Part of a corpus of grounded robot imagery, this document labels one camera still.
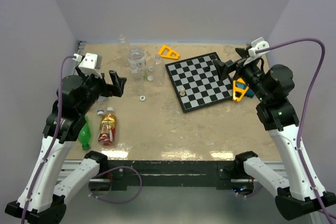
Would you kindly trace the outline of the blue white slim bottle cap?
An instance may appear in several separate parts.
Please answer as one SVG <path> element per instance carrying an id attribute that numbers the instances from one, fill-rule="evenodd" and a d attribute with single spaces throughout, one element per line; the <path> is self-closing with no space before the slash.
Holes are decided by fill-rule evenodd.
<path id="1" fill-rule="evenodd" d="M 153 76 L 148 76 L 147 79 L 148 79 L 149 82 L 154 80 Z"/>

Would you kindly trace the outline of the grapefruit tea bottle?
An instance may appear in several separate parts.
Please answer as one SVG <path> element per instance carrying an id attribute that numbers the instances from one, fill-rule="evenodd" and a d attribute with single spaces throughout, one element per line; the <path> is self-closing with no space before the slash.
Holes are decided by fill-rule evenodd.
<path id="1" fill-rule="evenodd" d="M 145 79 L 147 78 L 146 56 L 143 49 L 136 45 L 131 46 L 128 61 L 130 66 L 137 66 L 138 71 L 142 72 Z"/>

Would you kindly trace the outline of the clear Pocari bottle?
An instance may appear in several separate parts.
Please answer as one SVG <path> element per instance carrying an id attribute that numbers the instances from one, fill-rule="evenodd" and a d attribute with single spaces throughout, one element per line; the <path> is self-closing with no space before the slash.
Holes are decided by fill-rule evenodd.
<path id="1" fill-rule="evenodd" d="M 118 36 L 118 52 L 125 65 L 128 64 L 130 43 L 124 34 Z"/>

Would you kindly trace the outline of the clear slim bottle white cap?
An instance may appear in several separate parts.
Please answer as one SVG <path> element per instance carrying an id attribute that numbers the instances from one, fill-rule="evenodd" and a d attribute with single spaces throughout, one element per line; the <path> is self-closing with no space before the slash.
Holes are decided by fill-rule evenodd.
<path id="1" fill-rule="evenodd" d="M 153 64 L 153 77 L 154 83 L 157 86 L 162 86 L 164 82 L 164 75 L 165 75 L 165 64 L 161 55 L 156 54 L 154 57 L 154 64 Z"/>

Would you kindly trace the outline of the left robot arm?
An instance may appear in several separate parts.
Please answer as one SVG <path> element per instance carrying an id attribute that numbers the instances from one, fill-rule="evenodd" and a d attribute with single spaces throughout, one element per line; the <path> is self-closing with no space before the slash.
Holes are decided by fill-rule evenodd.
<path id="1" fill-rule="evenodd" d="M 122 97 L 125 77 L 109 71 L 111 84 L 104 76 L 77 75 L 60 79 L 58 99 L 43 130 L 42 146 L 33 173 L 23 193 L 9 202 L 5 213 L 22 223 L 60 223 L 67 204 L 91 178 L 103 178 L 108 174 L 107 157 L 91 151 L 81 165 L 62 183 L 57 184 L 60 170 L 70 149 L 86 123 L 85 116 L 99 97 Z"/>

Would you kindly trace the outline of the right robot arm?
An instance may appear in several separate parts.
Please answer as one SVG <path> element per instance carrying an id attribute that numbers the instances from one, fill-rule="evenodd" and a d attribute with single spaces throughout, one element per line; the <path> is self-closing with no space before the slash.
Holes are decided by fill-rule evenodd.
<path id="1" fill-rule="evenodd" d="M 213 61 L 218 77 L 223 80 L 235 72 L 252 89 L 259 100 L 258 118 L 276 145 L 287 178 L 269 168 L 252 151 L 236 155 L 233 174 L 257 179 L 273 195 L 278 211 L 286 220 L 335 205 L 335 193 L 326 191 L 320 183 L 298 136 L 299 119 L 287 98 L 295 87 L 292 71 L 284 65 L 274 65 L 264 72 L 258 67 L 257 59 L 248 62 L 246 49 L 237 48 L 236 52 L 241 59 L 235 62 Z"/>

